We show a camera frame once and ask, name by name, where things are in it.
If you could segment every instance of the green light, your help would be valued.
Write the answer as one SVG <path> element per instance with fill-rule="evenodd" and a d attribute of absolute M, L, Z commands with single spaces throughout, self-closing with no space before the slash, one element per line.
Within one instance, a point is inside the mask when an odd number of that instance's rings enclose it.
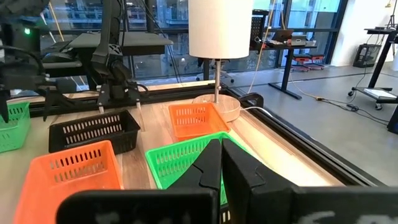
<path fill-rule="evenodd" d="M 29 28 L 25 28 L 25 34 L 27 34 L 27 35 L 30 34 L 30 29 Z"/>

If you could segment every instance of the wooden table surface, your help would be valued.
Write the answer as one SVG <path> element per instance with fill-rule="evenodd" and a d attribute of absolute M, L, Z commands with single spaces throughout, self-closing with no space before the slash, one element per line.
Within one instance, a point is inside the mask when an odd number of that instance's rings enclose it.
<path fill-rule="evenodd" d="M 192 85 L 206 85 L 207 83 L 209 82 L 151 86 L 149 89 L 183 88 Z M 82 97 L 94 94 L 96 93 L 79 93 L 69 96 Z M 43 98 L 29 98 L 29 100 L 32 102 L 42 101 Z M 116 156 L 126 189 L 156 188 L 144 157 L 145 152 L 176 142 L 170 123 L 168 106 L 191 102 L 192 100 L 182 100 L 142 105 L 141 111 L 136 107 L 127 108 L 139 123 L 141 130 L 138 132 L 137 147 L 131 152 Z M 42 118 L 32 118 L 32 125 L 24 147 L 0 154 L 0 223 L 12 222 L 29 162 L 37 156 L 48 153 L 49 126 L 96 114 L 98 114 L 97 111 L 90 111 L 49 116 L 46 122 L 43 122 Z M 248 149 L 254 157 L 295 184 L 301 186 L 342 185 L 341 182 L 247 111 L 242 111 L 237 120 L 228 124 L 232 129 L 230 135 Z"/>

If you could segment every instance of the white wall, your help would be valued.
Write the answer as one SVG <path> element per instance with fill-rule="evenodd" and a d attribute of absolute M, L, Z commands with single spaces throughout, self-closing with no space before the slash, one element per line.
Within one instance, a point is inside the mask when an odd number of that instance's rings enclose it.
<path fill-rule="evenodd" d="M 385 26 L 394 9 L 395 1 L 391 1 L 392 7 L 386 8 L 389 0 L 349 0 L 344 14 L 343 23 L 337 38 L 335 51 L 331 64 L 334 66 L 352 65 L 359 45 L 365 44 L 370 35 L 365 28 Z M 375 44 L 377 35 L 373 35 L 369 44 Z M 392 61 L 390 50 L 386 61 Z"/>

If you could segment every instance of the standing desk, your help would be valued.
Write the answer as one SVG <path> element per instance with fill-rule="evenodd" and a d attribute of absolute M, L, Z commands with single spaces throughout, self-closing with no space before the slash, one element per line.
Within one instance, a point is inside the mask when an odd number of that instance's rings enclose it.
<path fill-rule="evenodd" d="M 262 50 L 288 50 L 287 52 L 287 58 L 286 58 L 286 65 L 285 65 L 285 70 L 284 70 L 284 77 L 282 79 L 281 85 L 279 85 L 279 82 L 275 83 L 268 83 L 271 87 L 281 91 L 282 93 L 286 93 L 289 96 L 300 100 L 302 97 L 293 93 L 292 91 L 287 90 L 287 84 L 289 82 L 289 75 L 290 75 L 290 69 L 292 68 L 292 61 L 293 61 L 293 54 L 295 49 L 315 49 L 317 46 L 312 46 L 312 45 L 304 45 L 304 46 L 289 46 L 289 45 L 282 45 L 282 46 L 275 46 L 275 47 L 264 47 Z M 209 74 L 210 74 L 210 66 L 209 66 L 210 60 L 205 59 L 203 62 L 203 79 L 204 80 L 209 80 Z"/>
<path fill-rule="evenodd" d="M 393 103 L 393 104 L 396 104 L 396 103 L 398 103 L 398 98 L 397 99 L 379 99 L 379 98 L 376 98 L 376 97 L 370 95 L 369 93 L 366 93 L 364 90 L 366 88 L 372 88 L 372 89 L 375 89 L 375 90 L 386 90 L 386 91 L 391 91 L 392 90 L 392 88 L 389 88 L 389 87 L 376 88 L 375 86 L 376 86 L 376 83 L 377 83 L 377 79 L 379 78 L 379 75 L 380 75 L 381 70 L 383 68 L 384 62 L 386 61 L 387 54 L 390 51 L 391 44 L 394 43 L 396 35 L 398 34 L 398 30 L 392 30 L 392 29 L 383 29 L 383 30 L 380 30 L 380 29 L 365 29 L 365 30 L 368 32 L 368 34 L 371 34 L 371 35 L 374 35 L 374 34 L 387 35 L 387 40 L 386 40 L 386 43 L 384 44 L 384 47 L 383 47 L 383 50 L 382 50 L 382 52 L 380 54 L 379 60 L 377 61 L 376 67 L 374 68 L 374 71 L 373 71 L 373 74 L 372 74 L 372 78 L 369 81 L 368 87 L 356 87 L 356 86 L 354 86 L 354 87 L 351 88 L 351 91 L 348 93 L 348 95 L 352 96 L 354 91 L 359 91 L 359 92 L 361 92 L 361 93 L 363 93 L 363 94 L 375 99 L 376 100 L 376 109 L 377 110 L 381 110 L 382 107 L 381 107 L 381 105 L 379 105 L 380 103 Z"/>
<path fill-rule="evenodd" d="M 266 47 L 263 50 L 288 50 L 287 51 L 287 56 L 286 56 L 286 65 L 285 65 L 285 70 L 284 70 L 284 77 L 282 79 L 282 83 L 279 85 L 278 83 L 268 83 L 271 87 L 281 91 L 282 93 L 288 94 L 289 96 L 295 98 L 296 100 L 301 100 L 301 96 L 295 94 L 292 91 L 287 90 L 287 84 L 289 82 L 289 75 L 290 75 L 290 69 L 292 68 L 292 61 L 293 61 L 293 54 L 295 49 L 315 49 L 317 46 L 309 46 L 309 45 L 304 45 L 304 46 L 288 46 L 288 45 L 283 45 L 281 47 Z"/>
<path fill-rule="evenodd" d="M 161 86 L 149 86 L 149 90 L 186 88 L 207 85 L 214 81 L 180 83 Z M 74 93 L 70 98 L 95 96 L 97 93 Z M 11 100 L 26 101 L 27 98 Z M 43 101 L 42 97 L 28 98 L 31 102 Z M 156 189 L 145 159 L 145 152 L 177 142 L 173 135 L 168 107 L 170 105 L 191 103 L 192 100 L 169 101 L 125 108 L 138 122 L 141 130 L 137 136 L 137 147 L 116 156 L 123 177 L 125 189 Z M 19 194 L 29 162 L 48 153 L 49 126 L 74 119 L 98 114 L 97 111 L 49 116 L 46 122 L 42 118 L 32 118 L 32 124 L 23 148 L 0 154 L 0 223 L 10 224 L 18 203 Z M 300 186 L 338 186 L 343 185 L 316 162 L 309 159 L 282 136 L 255 118 L 247 111 L 228 123 L 229 132 L 254 157 L 278 174 Z"/>

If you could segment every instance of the lamp base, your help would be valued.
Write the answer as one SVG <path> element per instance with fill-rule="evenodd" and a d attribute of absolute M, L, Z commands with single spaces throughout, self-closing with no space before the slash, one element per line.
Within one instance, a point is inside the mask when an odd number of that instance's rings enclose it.
<path fill-rule="evenodd" d="M 214 98 L 214 94 L 202 95 L 196 97 L 192 103 L 214 102 Z M 241 102 L 231 96 L 219 95 L 218 103 L 215 103 L 215 106 L 226 122 L 236 120 L 241 114 Z"/>

